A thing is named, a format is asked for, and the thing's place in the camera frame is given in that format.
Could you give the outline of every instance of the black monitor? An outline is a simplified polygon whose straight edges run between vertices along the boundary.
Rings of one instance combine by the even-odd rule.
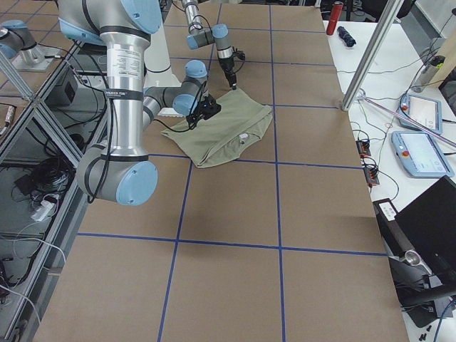
[[[456,286],[456,184],[440,178],[395,219],[433,274]]]

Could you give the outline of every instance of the device screen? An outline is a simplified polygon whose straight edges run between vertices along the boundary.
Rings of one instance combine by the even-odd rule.
[[[431,130],[437,129],[437,103],[435,101],[410,96],[408,115]]]
[[[447,172],[434,145],[426,134],[401,134],[418,172]]]

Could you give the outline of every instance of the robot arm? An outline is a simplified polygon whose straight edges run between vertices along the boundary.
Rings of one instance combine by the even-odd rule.
[[[188,31],[187,44],[193,50],[215,43],[220,67],[234,90],[237,87],[237,77],[234,72],[234,57],[245,60],[243,51],[234,49],[229,39],[228,28],[225,24],[217,24],[210,28],[202,25],[197,0],[182,0],[182,6],[187,17]]]
[[[110,0],[109,6],[101,0],[59,0],[58,5],[67,37],[107,46],[108,141],[85,152],[76,171],[78,184],[92,198],[142,204],[158,178],[142,146],[143,129],[171,104],[187,117],[189,129],[209,117],[209,107],[219,111],[207,92],[206,68],[189,62],[180,87],[152,87],[144,94],[144,52],[150,34],[162,24],[157,0]]]
[[[21,53],[30,66],[44,60],[44,53],[31,35],[27,25],[20,20],[8,20],[0,24],[0,51],[8,59]]]

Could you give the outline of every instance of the blue and white device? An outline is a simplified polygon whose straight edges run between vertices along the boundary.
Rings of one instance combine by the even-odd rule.
[[[400,99],[398,113],[408,116],[437,134],[442,134],[442,104],[438,100],[406,94]],[[399,121],[403,127],[419,130],[407,121]]]
[[[434,139],[423,132],[393,132],[391,141],[403,167],[416,178],[453,177],[451,166]]]

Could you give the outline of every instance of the green cloth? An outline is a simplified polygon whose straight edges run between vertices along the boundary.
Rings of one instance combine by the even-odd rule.
[[[163,130],[196,167],[220,165],[240,157],[250,145],[261,140],[272,120],[272,109],[253,101],[241,89],[231,90],[217,100],[222,110],[209,120],[201,120],[194,130],[176,133]],[[172,127],[188,128],[184,120]]]

